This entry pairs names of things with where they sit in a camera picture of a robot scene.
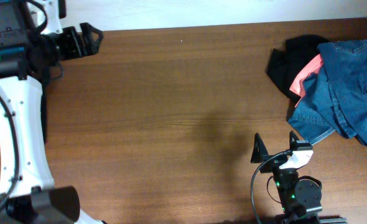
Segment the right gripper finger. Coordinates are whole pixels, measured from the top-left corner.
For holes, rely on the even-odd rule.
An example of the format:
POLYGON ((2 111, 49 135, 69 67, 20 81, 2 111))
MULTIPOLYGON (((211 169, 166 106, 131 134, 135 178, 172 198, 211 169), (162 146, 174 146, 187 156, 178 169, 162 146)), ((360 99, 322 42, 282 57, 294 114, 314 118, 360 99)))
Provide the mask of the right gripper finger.
POLYGON ((297 137, 295 132, 291 131, 289 133, 290 150, 296 150, 298 148, 298 141, 299 141, 299 138, 297 137))
POLYGON ((251 163, 257 164, 266 161, 269 153, 259 133, 254 135, 254 147, 251 155, 251 163))

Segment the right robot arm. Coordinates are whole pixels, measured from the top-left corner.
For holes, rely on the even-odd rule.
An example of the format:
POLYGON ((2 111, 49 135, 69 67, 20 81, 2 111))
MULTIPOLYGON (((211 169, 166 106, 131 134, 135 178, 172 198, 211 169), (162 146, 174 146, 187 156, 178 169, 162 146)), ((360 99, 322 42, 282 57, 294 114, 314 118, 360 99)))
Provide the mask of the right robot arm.
POLYGON ((283 213, 275 216, 271 223, 291 224, 335 224, 347 223, 343 217, 320 217, 322 211, 322 183, 311 176, 299 176, 298 170, 306 166, 314 151, 312 145, 289 133, 289 148, 270 155, 259 133, 254 135, 251 163, 259 166, 254 171, 250 183, 250 200, 257 223, 262 223, 254 201, 254 183, 258 173, 271 173, 275 182, 279 203, 283 213))

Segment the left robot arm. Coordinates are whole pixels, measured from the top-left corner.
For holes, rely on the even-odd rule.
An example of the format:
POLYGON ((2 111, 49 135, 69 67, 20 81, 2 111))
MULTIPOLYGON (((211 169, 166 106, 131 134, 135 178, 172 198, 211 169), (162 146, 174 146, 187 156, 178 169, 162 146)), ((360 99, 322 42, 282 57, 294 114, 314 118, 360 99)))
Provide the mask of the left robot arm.
POLYGON ((64 1, 0 1, 0 223, 94 223, 77 190, 57 188, 45 155, 52 67, 95 55, 102 31, 62 27, 64 1))

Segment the blue denim jeans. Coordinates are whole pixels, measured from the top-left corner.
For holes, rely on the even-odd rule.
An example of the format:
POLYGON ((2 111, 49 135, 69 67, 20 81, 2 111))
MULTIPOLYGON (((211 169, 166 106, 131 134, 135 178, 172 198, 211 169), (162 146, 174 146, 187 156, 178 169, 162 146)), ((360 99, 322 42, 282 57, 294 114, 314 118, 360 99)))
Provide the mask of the blue denim jeans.
POLYGON ((305 95, 288 123, 311 144, 337 132, 367 146, 367 40, 317 48, 323 65, 304 80, 305 95))

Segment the pink paper tag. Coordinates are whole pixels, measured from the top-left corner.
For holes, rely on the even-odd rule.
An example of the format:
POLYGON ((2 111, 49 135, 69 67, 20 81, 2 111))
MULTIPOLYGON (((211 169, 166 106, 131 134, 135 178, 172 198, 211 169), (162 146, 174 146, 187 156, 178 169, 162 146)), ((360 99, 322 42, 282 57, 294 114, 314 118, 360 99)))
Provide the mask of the pink paper tag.
POLYGON ((304 81, 311 75, 319 74, 322 66, 323 58, 321 54, 318 54, 294 78, 289 91, 300 97, 298 102, 295 104, 295 108, 298 107, 300 101, 306 95, 304 81))

